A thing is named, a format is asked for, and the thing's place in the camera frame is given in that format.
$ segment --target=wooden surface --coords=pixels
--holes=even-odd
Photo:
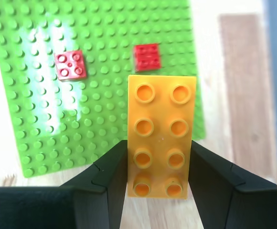
[[[277,156],[267,50],[259,16],[220,18],[234,162],[277,180]]]
[[[262,0],[191,0],[193,23],[196,38],[197,60],[199,63],[199,76],[202,86],[202,101],[205,115],[205,124],[207,138],[200,141],[200,144],[218,153],[219,155],[231,160],[232,162],[240,163],[241,165],[249,166],[249,169],[255,169],[258,174],[266,175],[267,178],[277,180],[276,166],[276,146],[273,128],[273,110],[269,110],[269,114],[265,117],[265,113],[270,109],[269,104],[263,103],[263,109],[257,109],[254,114],[249,112],[239,112],[237,104],[236,108],[231,108],[230,104],[234,89],[240,88],[241,106],[252,101],[248,99],[248,93],[244,88],[246,81],[235,81],[232,85],[230,77],[232,74],[227,74],[226,69],[236,69],[236,67],[227,66],[224,64],[223,50],[229,51],[222,46],[222,32],[220,25],[220,17],[224,14],[241,13],[244,17],[246,14],[258,15],[258,20],[255,20],[256,28],[262,29],[263,25],[263,5]],[[234,22],[227,22],[233,27]],[[262,32],[259,37],[263,42],[265,34]],[[259,53],[262,58],[266,58],[266,53]],[[271,98],[271,88],[262,87],[260,81],[250,81],[250,90],[255,90],[256,87],[262,92],[264,100]],[[258,101],[263,101],[263,98],[257,98]],[[250,144],[254,144],[255,137],[251,138],[251,132],[239,133],[237,128],[248,126],[248,115],[255,115],[256,125],[258,127],[258,147],[245,146],[246,141],[251,139]],[[73,176],[83,171],[86,167],[74,168],[54,174],[49,174],[41,177],[33,177],[25,179],[21,173],[21,167],[18,160],[18,154],[15,146],[11,120],[8,113],[7,102],[3,89],[3,84],[0,74],[0,186],[58,186],[69,180]],[[262,127],[269,121],[270,127],[266,130]],[[255,156],[256,151],[263,149],[260,142],[269,142],[269,148],[259,152],[259,156]],[[259,158],[267,158],[268,164],[262,165],[263,160]],[[202,223],[199,214],[189,193],[188,200],[163,200],[163,199],[145,199],[145,198],[125,198],[124,211],[121,221],[122,229],[200,229]]]

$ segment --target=lego brick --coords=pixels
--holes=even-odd
[[[128,78],[128,196],[187,198],[196,77]]]
[[[134,45],[133,54],[136,72],[161,68],[158,44]]]
[[[134,45],[160,46],[162,68],[144,74],[197,76],[191,21],[187,0],[0,0],[0,69],[24,176],[91,164],[127,138]],[[69,50],[82,50],[86,79],[58,80],[54,53]]]
[[[54,55],[58,79],[78,80],[86,78],[85,63],[82,51],[69,51]]]

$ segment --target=lego baseplate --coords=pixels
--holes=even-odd
[[[91,164],[127,138],[133,47],[197,76],[188,0],[0,0],[0,69],[25,177]],[[87,78],[61,82],[54,53],[82,50]],[[193,139],[205,136],[199,85]]]

